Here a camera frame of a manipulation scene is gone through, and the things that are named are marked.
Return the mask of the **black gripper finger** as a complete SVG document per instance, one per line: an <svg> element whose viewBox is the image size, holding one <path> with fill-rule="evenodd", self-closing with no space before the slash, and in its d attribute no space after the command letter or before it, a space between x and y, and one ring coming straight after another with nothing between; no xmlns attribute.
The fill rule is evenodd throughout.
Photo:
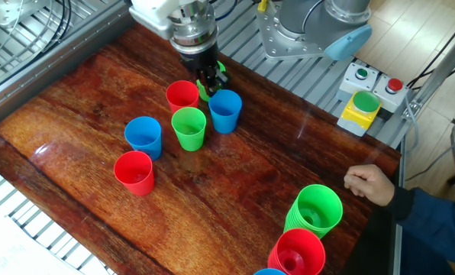
<svg viewBox="0 0 455 275"><path fill-rule="evenodd" d="M218 90L223 89L231 80L224 65L219 65L215 74L208 81L208 94L214 95Z"/></svg>
<svg viewBox="0 0 455 275"><path fill-rule="evenodd" d="M197 78L197 87L199 91L204 91L205 94L209 94L209 74L208 68L201 68L196 70L196 78Z"/></svg>

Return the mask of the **person's right hand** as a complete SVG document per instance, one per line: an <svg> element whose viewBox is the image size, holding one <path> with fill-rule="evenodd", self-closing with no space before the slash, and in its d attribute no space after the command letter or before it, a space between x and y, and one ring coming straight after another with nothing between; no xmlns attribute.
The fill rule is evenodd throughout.
<svg viewBox="0 0 455 275"><path fill-rule="evenodd" d="M352 166L344 176L344 187L355 196L365 197L385 207L395 195L395 186L374 164Z"/></svg>

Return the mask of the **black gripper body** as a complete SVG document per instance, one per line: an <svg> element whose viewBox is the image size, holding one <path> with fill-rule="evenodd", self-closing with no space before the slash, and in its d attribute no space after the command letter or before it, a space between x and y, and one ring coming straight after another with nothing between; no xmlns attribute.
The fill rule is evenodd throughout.
<svg viewBox="0 0 455 275"><path fill-rule="evenodd" d="M219 68L219 49L217 43L210 46L208 49L201 51L200 53L181 53L180 56L181 64L192 75L196 75L199 71L204 71L209 68L212 68L213 70Z"/></svg>

